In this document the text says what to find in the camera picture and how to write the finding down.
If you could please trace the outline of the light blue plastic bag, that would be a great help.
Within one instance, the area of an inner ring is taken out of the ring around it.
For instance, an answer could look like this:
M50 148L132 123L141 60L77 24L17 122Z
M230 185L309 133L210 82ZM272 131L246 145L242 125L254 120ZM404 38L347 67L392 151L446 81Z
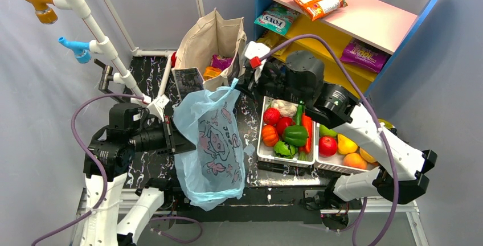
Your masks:
M244 149L234 114L240 91L234 79L215 91L189 93L174 108L174 124L195 146L174 157L182 191L193 206L213 210L245 188Z

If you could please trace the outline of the purple grape candy bag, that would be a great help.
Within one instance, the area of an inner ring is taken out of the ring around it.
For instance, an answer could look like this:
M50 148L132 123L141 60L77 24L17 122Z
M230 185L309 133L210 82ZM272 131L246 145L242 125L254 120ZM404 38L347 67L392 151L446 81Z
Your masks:
M221 55L213 55L210 61L210 67L224 71L233 62L233 58L224 57Z

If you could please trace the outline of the beige canvas tote bag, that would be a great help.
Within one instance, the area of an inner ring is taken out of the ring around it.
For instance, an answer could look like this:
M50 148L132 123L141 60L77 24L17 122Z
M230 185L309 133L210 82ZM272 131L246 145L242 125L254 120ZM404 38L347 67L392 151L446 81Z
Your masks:
M199 18L182 39L172 70L181 99L191 92L214 91L239 76L244 69L239 59L246 41L243 17L224 19L215 9ZM204 78L214 55L230 59L228 67L210 79Z

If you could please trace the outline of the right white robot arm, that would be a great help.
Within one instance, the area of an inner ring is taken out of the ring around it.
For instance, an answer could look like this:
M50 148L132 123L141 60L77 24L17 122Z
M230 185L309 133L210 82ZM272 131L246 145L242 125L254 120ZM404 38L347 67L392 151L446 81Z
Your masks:
M270 48L249 42L240 55L244 73L237 89L248 97L264 97L303 104L306 115L319 125L346 136L378 162L378 167L332 179L324 198L346 203L380 196L407 204L427 192L427 172L436 163L432 150L418 150L385 128L364 98L345 87L324 80L324 63L309 51L295 51L287 58L285 72L267 63Z

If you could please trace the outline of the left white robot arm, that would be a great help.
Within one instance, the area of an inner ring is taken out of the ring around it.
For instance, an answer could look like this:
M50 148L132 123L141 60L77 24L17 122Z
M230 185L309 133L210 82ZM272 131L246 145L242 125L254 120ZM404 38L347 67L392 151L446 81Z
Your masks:
M171 118L148 124L147 117L139 105L116 104L109 111L109 124L92 137L84 161L90 216L84 223L81 245L136 245L154 213L173 200L172 182L151 178L130 211L118 220L122 188L136 153L174 155L195 150Z

